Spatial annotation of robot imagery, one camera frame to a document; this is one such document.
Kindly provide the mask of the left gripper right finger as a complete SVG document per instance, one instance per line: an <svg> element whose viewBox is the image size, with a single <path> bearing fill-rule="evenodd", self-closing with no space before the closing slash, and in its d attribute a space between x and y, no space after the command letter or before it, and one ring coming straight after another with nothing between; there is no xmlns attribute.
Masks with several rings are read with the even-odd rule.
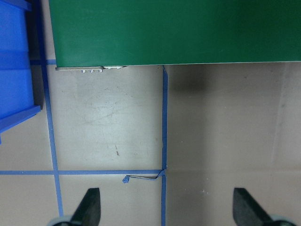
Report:
<svg viewBox="0 0 301 226"><path fill-rule="evenodd" d="M237 226L263 226L273 222L245 188L234 188L232 215Z"/></svg>

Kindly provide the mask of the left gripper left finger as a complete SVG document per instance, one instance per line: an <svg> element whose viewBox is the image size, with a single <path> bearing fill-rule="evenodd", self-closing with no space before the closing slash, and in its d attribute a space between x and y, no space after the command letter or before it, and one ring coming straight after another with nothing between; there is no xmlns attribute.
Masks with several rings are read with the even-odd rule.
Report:
<svg viewBox="0 0 301 226"><path fill-rule="evenodd" d="M100 190L89 188L70 219L72 226L98 226L100 223Z"/></svg>

